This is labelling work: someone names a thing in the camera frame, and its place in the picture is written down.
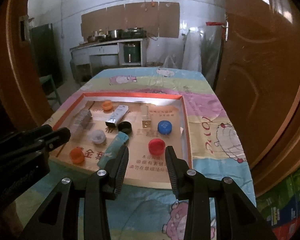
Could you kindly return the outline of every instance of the white bottle cap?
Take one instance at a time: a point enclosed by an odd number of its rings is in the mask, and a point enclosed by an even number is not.
[[[100,144],[106,140],[106,135],[103,130],[94,130],[90,132],[89,138],[95,144]]]

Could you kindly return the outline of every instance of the table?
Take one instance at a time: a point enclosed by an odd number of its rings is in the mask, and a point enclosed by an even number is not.
[[[145,92],[182,95],[186,106],[193,167],[206,177],[229,176],[255,205],[253,183],[240,141],[217,96],[200,73],[167,68],[120,68],[100,72],[47,120],[54,125],[84,92]],[[51,172],[17,199],[25,224],[64,177],[87,175],[50,161]],[[187,201],[177,201],[171,190],[123,185],[115,201],[107,201],[112,239],[183,239]],[[211,239],[215,239],[214,201],[210,200]],[[83,205],[79,211],[79,239],[83,239]]]

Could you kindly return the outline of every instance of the red bottle cap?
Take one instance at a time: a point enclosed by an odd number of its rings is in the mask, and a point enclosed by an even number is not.
[[[161,155],[164,153],[166,149],[166,144],[161,139],[152,139],[149,144],[149,152],[153,155]]]

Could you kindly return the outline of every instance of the cardboard sheet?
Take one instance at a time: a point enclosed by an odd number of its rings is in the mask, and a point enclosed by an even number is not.
[[[158,36],[158,3],[128,3],[125,5],[126,28],[143,27],[147,32]]]
[[[159,3],[159,36],[166,38],[179,37],[180,5],[176,2]]]
[[[107,8],[107,27],[108,30],[125,30],[125,10],[124,5],[116,5]]]
[[[106,8],[82,14],[81,16],[81,33],[85,41],[93,31],[107,29]]]
[[[75,147],[81,147],[85,154],[85,161],[78,166],[91,172],[97,171],[98,161],[107,149],[111,141],[117,135],[117,129],[110,129],[105,121],[111,113],[104,113],[101,107],[102,102],[96,101],[90,108],[92,120],[82,134],[70,141],[57,154],[58,160],[73,166],[69,153]],[[171,188],[168,170],[165,163],[164,154],[154,156],[149,153],[148,143],[151,139],[160,138],[165,141],[166,146],[172,145],[178,158],[182,158],[181,132],[179,110],[175,106],[149,106],[151,117],[151,127],[142,128],[142,118],[140,106],[143,103],[113,102],[114,109],[120,105],[127,105],[129,111],[123,117],[122,121],[128,121],[132,124],[132,134],[129,135],[129,163],[125,175],[125,183],[141,187]],[[172,123],[172,132],[169,135],[161,135],[157,131],[158,122],[168,120]],[[89,139],[89,133],[93,130],[103,130],[106,134],[106,141],[102,144],[94,144]]]

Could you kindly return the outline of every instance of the orange bottle cap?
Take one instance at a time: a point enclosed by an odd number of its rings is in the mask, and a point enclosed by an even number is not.
[[[84,161],[83,150],[79,147],[72,149],[70,152],[70,159],[73,164],[82,163]]]
[[[104,101],[101,106],[104,111],[109,111],[113,108],[111,100]]]

